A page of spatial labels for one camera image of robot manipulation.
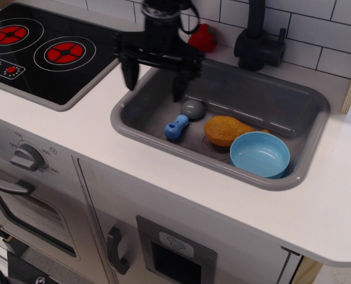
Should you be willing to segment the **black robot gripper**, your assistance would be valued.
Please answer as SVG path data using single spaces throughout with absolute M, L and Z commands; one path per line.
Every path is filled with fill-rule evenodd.
M 133 90 L 139 76 L 139 65 L 145 64 L 176 72 L 173 101 L 182 99 L 189 81 L 201 73 L 204 53 L 184 42 L 178 30 L 180 13 L 144 11 L 144 31 L 119 32 L 114 36 L 114 53 L 119 58 L 126 87 Z

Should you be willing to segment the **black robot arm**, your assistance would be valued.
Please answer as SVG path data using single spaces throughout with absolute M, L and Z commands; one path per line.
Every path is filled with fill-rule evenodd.
M 129 90 L 136 86 L 140 64 L 175 72 L 175 102 L 182 99 L 189 82 L 200 75 L 204 52 L 184 42 L 178 34 L 179 29 L 187 35 L 197 30 L 187 31 L 181 23 L 181 11 L 189 8 L 199 16 L 191 1 L 143 1 L 144 30 L 115 34 L 113 52 L 121 63 Z

